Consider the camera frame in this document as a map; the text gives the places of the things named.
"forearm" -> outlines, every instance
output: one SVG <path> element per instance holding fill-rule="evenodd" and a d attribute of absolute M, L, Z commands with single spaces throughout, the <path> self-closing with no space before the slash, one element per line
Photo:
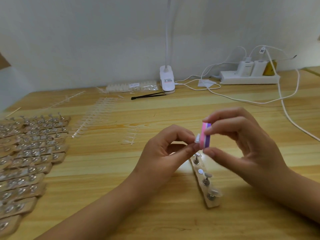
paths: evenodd
<path fill-rule="evenodd" d="M 270 197 L 320 223 L 320 183 L 290 170 Z"/>
<path fill-rule="evenodd" d="M 142 195 L 128 180 L 125 180 L 118 187 L 54 226 L 36 240 L 105 239 L 142 202 Z"/>

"left hand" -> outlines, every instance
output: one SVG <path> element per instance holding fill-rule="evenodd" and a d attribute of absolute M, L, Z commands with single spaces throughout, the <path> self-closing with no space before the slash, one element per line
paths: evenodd
<path fill-rule="evenodd" d="M 174 141 L 183 141 L 187 145 L 174 144 Z M 163 129 L 147 142 L 136 167 L 125 181 L 139 194 L 152 195 L 199 150 L 199 144 L 194 141 L 195 135 L 181 126 L 171 125 Z"/>

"wooden stick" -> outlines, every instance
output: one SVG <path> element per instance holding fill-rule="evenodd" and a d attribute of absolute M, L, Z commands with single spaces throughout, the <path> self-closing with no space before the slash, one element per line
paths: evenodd
<path fill-rule="evenodd" d="M 17 112 L 19 109 L 21 109 L 21 107 L 20 107 L 20 108 L 17 108 L 15 111 L 12 111 L 10 114 L 6 115 L 5 117 L 9 117 L 10 115 L 12 115 L 12 114 L 14 114 L 15 112 Z"/>

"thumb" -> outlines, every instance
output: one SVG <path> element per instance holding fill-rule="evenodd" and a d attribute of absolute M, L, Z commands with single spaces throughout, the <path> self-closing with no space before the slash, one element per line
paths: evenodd
<path fill-rule="evenodd" d="M 186 145 L 184 148 L 178 150 L 176 153 L 171 154 L 168 157 L 170 158 L 170 160 L 174 162 L 174 164 L 178 168 L 199 150 L 200 150 L 200 144 L 192 143 L 192 144 Z"/>
<path fill-rule="evenodd" d="M 203 153 L 211 157 L 221 166 L 231 170 L 236 174 L 243 172 L 243 161 L 215 147 L 207 147 L 203 149 Z"/>

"right hand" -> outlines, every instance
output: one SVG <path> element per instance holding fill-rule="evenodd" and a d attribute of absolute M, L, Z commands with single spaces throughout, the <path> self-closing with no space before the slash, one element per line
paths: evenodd
<path fill-rule="evenodd" d="M 279 183 L 288 181 L 292 171 L 274 140 L 248 111 L 244 108 L 218 110 L 203 122 L 211 123 L 204 132 L 206 135 L 230 137 L 242 150 L 243 157 L 234 157 L 214 147 L 205 148 L 203 153 L 269 196 L 279 193 Z"/>

